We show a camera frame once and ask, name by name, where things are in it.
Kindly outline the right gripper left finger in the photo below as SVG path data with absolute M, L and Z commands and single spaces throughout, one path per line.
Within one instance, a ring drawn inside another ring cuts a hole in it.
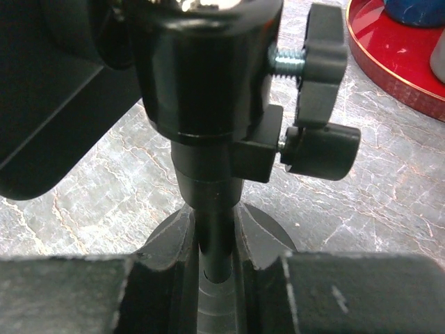
M 2 333 L 195 333 L 197 299 L 187 206 L 132 254 L 1 259 Z

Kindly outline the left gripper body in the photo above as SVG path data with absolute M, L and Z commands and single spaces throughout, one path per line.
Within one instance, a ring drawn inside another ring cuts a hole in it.
M 1 195 L 48 192 L 140 96 L 110 1 L 2 1 Z

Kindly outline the black round-base phone stand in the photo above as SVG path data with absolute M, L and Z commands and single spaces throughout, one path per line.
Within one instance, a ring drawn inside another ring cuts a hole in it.
M 296 333 L 290 236 L 241 202 L 245 181 L 337 181 L 360 131 L 330 122 L 347 65 L 340 8 L 311 5 L 301 50 L 280 50 L 282 1 L 109 1 L 150 123 L 171 142 L 184 206 L 135 252 L 125 333 Z

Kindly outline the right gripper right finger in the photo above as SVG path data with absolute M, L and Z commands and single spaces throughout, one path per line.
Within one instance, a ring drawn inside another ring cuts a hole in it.
M 444 332 L 444 270 L 429 257 L 298 251 L 250 205 L 234 231 L 238 333 Z

